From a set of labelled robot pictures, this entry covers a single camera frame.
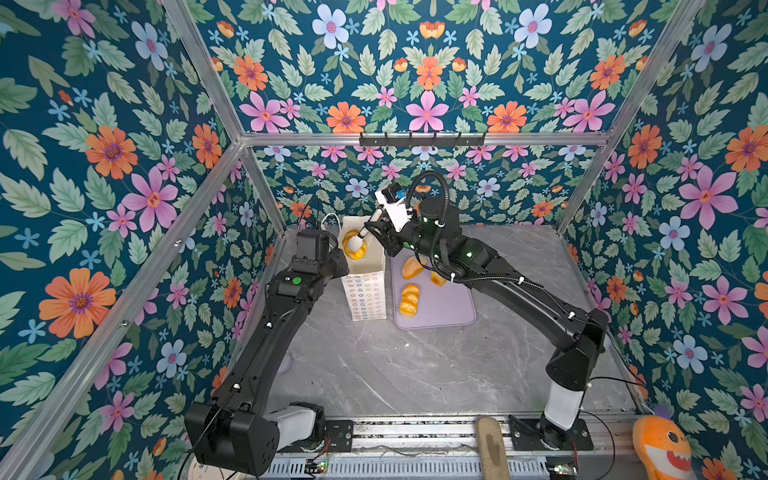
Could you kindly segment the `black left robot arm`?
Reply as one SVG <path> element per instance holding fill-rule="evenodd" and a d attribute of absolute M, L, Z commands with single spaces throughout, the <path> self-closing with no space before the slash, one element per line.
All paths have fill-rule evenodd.
<path fill-rule="evenodd" d="M 261 476 L 287 448 L 325 440 L 323 407 L 294 402 L 272 413 L 266 405 L 288 348 L 330 280 L 348 274 L 337 240 L 304 230 L 288 267 L 268 283 L 255 329 L 221 385 L 185 414 L 191 454 L 202 465 Z"/>

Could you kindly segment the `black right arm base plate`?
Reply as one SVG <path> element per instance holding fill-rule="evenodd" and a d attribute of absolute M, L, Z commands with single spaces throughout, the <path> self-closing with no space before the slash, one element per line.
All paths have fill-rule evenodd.
<path fill-rule="evenodd" d="M 586 422 L 577 418 L 574 425 L 563 430 L 540 418 L 506 417 L 511 442 L 516 451 L 592 451 L 594 443 Z"/>

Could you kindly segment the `long segmented yellow bread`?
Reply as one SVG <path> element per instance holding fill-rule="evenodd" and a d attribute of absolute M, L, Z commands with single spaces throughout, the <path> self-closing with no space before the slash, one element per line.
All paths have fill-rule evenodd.
<path fill-rule="evenodd" d="M 401 291 L 399 313 L 404 317 L 415 317 L 418 313 L 420 287 L 415 284 L 407 284 Z"/>

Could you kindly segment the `purple flat lid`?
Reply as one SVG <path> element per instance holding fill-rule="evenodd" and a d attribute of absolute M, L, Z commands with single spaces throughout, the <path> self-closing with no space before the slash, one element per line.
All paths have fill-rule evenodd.
<path fill-rule="evenodd" d="M 283 356 L 283 358 L 282 358 L 282 360 L 281 360 L 281 362 L 279 364 L 277 373 L 279 375 L 284 375 L 284 374 L 288 373 L 291 370 L 292 365 L 293 365 L 293 356 L 291 355 L 290 352 L 287 352 Z"/>

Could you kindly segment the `black hook rail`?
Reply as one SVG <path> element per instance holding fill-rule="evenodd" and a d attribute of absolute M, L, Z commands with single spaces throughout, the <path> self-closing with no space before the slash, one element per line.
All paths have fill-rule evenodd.
<path fill-rule="evenodd" d="M 484 133 L 376 133 L 360 134 L 358 137 L 360 146 L 395 148 L 437 147 L 449 149 L 454 147 L 483 146 L 485 141 L 486 135 Z"/>

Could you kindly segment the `purple cutting mat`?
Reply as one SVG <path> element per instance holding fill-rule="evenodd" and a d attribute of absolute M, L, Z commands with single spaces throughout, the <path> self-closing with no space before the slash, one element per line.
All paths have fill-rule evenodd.
<path fill-rule="evenodd" d="M 402 267 L 413 253 L 402 250 L 389 259 L 391 267 L 394 323 L 401 330 L 423 330 L 448 327 L 464 327 L 476 321 L 477 313 L 470 290 L 459 284 L 447 282 L 438 286 L 431 280 L 431 272 L 424 270 L 412 279 L 402 276 Z M 419 287 L 419 301 L 414 316 L 399 311 L 403 290 L 407 285 Z"/>

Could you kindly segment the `printed white paper bag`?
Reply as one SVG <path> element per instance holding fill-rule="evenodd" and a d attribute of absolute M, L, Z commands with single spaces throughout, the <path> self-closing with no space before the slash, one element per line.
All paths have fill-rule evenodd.
<path fill-rule="evenodd" d="M 322 221 L 325 230 L 336 233 L 339 247 L 347 231 L 360 230 L 367 220 L 361 216 L 339 217 L 336 213 L 326 214 Z M 385 271 L 386 255 L 382 246 L 370 233 L 366 239 L 367 253 L 364 258 L 353 261 L 347 256 L 349 274 L 342 278 L 342 284 L 353 321 L 384 320 L 387 318 Z"/>

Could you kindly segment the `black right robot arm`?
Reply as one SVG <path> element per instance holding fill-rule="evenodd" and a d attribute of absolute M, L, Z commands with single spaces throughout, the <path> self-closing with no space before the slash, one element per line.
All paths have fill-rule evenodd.
<path fill-rule="evenodd" d="M 569 432 L 604 351 L 607 316 L 558 298 L 496 249 L 466 235 L 450 201 L 428 198 L 412 207 L 400 193 L 378 192 L 375 197 L 376 210 L 365 227 L 389 256 L 409 250 L 440 278 L 496 300 L 550 341 L 555 351 L 546 365 L 550 388 L 539 430 Z"/>

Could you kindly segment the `round striped yellow bread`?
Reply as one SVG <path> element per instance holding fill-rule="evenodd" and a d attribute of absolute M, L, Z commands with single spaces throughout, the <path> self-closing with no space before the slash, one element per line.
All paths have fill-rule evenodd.
<path fill-rule="evenodd" d="M 360 236 L 359 230 L 347 231 L 343 237 L 342 246 L 345 255 L 353 261 L 364 258 L 367 253 L 367 243 Z"/>

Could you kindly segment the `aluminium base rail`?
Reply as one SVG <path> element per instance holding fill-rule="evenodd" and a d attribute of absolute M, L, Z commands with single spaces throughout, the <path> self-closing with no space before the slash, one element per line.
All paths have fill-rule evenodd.
<path fill-rule="evenodd" d="M 506 414 L 496 414 L 512 479 L 642 479 L 632 447 L 633 417 L 590 415 L 592 451 L 516 451 Z M 355 423 L 352 451 L 278 453 L 267 479 L 484 479 L 479 415 L 331 417 Z"/>

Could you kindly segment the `yellow loaf bread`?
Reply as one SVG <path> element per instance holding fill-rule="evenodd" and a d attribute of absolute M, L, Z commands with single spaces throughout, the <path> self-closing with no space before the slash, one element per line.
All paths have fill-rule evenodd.
<path fill-rule="evenodd" d="M 437 285 L 438 287 L 442 287 L 442 286 L 444 286 L 447 283 L 447 279 L 442 277 L 437 272 L 432 271 L 431 272 L 431 282 L 433 284 Z"/>

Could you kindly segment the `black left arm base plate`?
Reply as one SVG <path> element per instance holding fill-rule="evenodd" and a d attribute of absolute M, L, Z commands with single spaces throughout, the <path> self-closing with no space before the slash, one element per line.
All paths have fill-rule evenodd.
<path fill-rule="evenodd" d="M 281 450 L 282 453 L 306 453 L 318 455 L 322 452 L 352 451 L 355 423 L 352 420 L 326 420 L 324 432 L 313 433 L 308 439 L 299 441 Z"/>

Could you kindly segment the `oval brown bread roll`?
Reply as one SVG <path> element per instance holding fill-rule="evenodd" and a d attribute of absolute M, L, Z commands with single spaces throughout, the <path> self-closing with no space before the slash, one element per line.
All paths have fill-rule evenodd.
<path fill-rule="evenodd" d="M 415 256 L 407 258 L 401 267 L 401 277 L 404 280 L 410 280 L 424 271 L 424 264 Z"/>

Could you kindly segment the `orange shark plush toy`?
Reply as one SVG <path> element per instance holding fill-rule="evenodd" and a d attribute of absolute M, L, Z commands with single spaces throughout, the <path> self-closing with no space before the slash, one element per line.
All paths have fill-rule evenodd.
<path fill-rule="evenodd" d="M 672 420 L 642 416 L 633 425 L 632 440 L 650 480 L 695 478 L 691 446 Z"/>

